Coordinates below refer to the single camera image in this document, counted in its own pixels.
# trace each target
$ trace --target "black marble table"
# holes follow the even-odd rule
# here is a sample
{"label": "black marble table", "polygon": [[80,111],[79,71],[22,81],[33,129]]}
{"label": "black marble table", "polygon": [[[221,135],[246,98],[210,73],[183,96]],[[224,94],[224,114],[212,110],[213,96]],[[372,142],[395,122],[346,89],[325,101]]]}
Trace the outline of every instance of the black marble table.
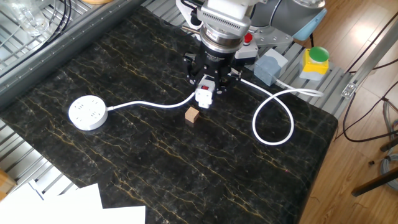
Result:
{"label": "black marble table", "polygon": [[[113,111],[99,129],[77,130],[71,103],[97,95],[108,106],[132,100],[174,104],[194,88],[181,56],[197,45],[141,8],[0,112],[0,118],[79,187],[99,183],[104,208],[145,205],[147,223],[295,223],[326,154],[337,120],[293,95],[295,132],[281,146],[251,129],[266,97],[243,84],[202,110],[195,100],[163,110]],[[261,84],[248,70],[244,76]],[[280,91],[275,86],[267,89]],[[185,124],[189,106],[200,110]],[[289,119],[276,103],[258,117],[268,141],[284,138]]]}

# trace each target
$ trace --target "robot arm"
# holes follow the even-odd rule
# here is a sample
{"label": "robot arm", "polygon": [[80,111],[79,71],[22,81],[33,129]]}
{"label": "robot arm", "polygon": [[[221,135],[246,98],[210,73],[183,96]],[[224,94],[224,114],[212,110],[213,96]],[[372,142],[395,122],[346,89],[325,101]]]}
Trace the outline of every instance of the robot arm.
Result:
{"label": "robot arm", "polygon": [[[240,81],[240,72],[231,65],[237,55],[242,55],[240,49],[248,32],[257,34],[258,29],[272,26],[306,39],[326,14],[324,0],[206,0],[202,5],[197,0],[176,1],[201,41],[199,54],[184,55],[183,67],[200,93],[195,99],[204,108],[209,107],[215,93],[222,94]],[[257,46],[251,47],[257,55]]]}

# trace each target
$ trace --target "white paper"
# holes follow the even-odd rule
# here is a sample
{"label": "white paper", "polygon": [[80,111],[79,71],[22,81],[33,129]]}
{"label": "white paper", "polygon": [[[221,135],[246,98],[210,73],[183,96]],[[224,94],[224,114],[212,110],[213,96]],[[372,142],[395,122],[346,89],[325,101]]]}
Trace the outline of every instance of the white paper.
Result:
{"label": "white paper", "polygon": [[[26,192],[34,195],[35,191],[30,186],[22,186],[12,194],[22,195],[24,193],[26,195]],[[32,219],[34,219],[35,223],[40,224],[145,224],[145,206],[103,209],[98,184],[44,201],[39,196],[36,197],[25,201],[18,197],[18,200],[13,200],[13,202],[10,200],[5,203],[0,208],[1,221],[4,223],[32,223]]]}
{"label": "white paper", "polygon": [[92,223],[145,224],[145,206],[104,209]]}
{"label": "white paper", "polygon": [[9,207],[19,207],[25,203],[42,202],[44,200],[43,195],[36,189],[37,186],[34,180],[20,186],[0,202],[0,211],[4,211]]}

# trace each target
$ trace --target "electrical socket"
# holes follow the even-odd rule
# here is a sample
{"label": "electrical socket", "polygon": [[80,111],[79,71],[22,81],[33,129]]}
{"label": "electrical socket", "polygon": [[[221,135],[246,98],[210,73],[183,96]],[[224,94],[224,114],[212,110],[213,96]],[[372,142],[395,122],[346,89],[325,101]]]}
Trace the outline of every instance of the electrical socket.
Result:
{"label": "electrical socket", "polygon": [[69,119],[76,128],[91,131],[103,125],[108,117],[105,102],[98,96],[82,96],[69,107]]}

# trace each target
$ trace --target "wooden floor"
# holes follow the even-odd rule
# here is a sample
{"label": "wooden floor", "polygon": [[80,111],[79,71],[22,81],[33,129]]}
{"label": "wooden floor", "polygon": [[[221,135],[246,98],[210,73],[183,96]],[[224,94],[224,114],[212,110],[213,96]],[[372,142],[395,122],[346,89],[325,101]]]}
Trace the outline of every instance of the wooden floor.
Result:
{"label": "wooden floor", "polygon": [[[315,45],[328,49],[331,61],[337,66],[348,68],[398,11],[398,0],[326,0],[326,8],[328,14],[314,32]],[[379,64],[396,58],[398,43]],[[396,81],[398,63],[372,72],[357,91],[347,124],[365,114]],[[387,98],[398,106],[397,96],[398,86]],[[398,114],[392,110],[390,112],[392,120],[398,118]],[[339,120],[340,132],[342,120]],[[353,139],[362,139],[386,131],[380,103],[367,118],[352,127],[348,134]],[[351,195],[355,187],[379,175],[380,161],[386,156],[386,153],[380,152],[379,147],[387,141],[388,138],[382,138],[353,143],[342,136],[332,142],[300,223],[398,223],[398,192],[388,186],[359,197]],[[369,161],[375,161],[376,164],[369,166]]]}

